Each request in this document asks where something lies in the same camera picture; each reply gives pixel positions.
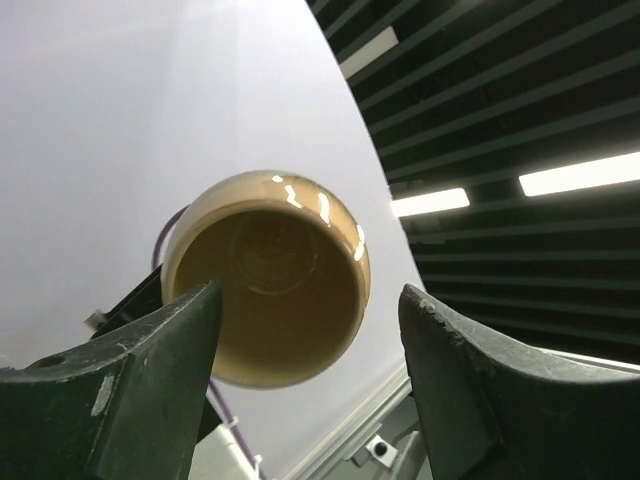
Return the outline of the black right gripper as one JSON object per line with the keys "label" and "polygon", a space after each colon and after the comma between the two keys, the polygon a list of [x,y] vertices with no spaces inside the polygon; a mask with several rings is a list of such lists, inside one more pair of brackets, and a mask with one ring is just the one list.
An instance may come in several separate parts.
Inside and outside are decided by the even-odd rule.
{"label": "black right gripper", "polygon": [[153,313],[162,305],[161,268],[157,267],[111,310],[96,310],[85,320],[85,324],[93,331],[90,339]]}

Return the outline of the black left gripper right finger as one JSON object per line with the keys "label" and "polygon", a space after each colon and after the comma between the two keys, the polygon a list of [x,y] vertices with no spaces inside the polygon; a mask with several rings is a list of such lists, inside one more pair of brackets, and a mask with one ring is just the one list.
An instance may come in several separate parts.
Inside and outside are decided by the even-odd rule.
{"label": "black left gripper right finger", "polygon": [[635,479],[639,376],[515,340],[413,285],[398,304],[436,479]]}

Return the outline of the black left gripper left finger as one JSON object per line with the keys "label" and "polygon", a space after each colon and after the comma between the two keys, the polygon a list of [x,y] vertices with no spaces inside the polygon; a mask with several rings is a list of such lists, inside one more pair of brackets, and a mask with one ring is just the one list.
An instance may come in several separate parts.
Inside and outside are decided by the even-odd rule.
{"label": "black left gripper left finger", "polygon": [[85,344],[2,369],[2,478],[187,478],[221,320],[221,287],[208,282]]}

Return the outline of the brown ceramic mug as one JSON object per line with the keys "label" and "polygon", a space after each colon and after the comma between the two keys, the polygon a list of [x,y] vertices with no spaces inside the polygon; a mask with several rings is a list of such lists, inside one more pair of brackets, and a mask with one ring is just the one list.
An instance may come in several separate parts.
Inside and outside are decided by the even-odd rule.
{"label": "brown ceramic mug", "polygon": [[371,291],[365,233],[309,178],[239,173],[199,195],[166,246],[165,302],[210,280],[223,303],[213,375],[243,388],[293,386],[335,364],[362,325]]}

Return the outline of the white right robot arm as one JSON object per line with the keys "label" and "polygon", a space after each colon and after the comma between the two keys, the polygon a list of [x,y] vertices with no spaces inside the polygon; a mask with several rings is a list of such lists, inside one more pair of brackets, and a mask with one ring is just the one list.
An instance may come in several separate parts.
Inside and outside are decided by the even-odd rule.
{"label": "white right robot arm", "polygon": [[[162,306],[160,269],[155,267],[111,310],[94,312],[85,323],[95,338],[116,330]],[[193,453],[191,479],[258,479],[260,462],[238,439],[237,418],[224,403],[214,383],[210,383]]]}

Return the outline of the ceiling light panels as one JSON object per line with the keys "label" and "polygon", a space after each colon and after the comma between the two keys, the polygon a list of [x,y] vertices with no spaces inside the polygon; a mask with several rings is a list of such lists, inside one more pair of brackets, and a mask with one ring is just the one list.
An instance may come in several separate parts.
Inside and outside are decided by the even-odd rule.
{"label": "ceiling light panels", "polygon": [[637,12],[393,28],[398,44],[350,87],[397,197],[511,199],[521,174],[639,147]]}

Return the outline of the aluminium frame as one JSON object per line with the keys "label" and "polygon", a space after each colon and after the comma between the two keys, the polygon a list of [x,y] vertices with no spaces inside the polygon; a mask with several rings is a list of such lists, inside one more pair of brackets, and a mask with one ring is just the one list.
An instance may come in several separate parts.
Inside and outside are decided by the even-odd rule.
{"label": "aluminium frame", "polygon": [[380,428],[383,419],[411,392],[405,366],[399,366],[288,474],[286,480],[324,479],[350,459]]}

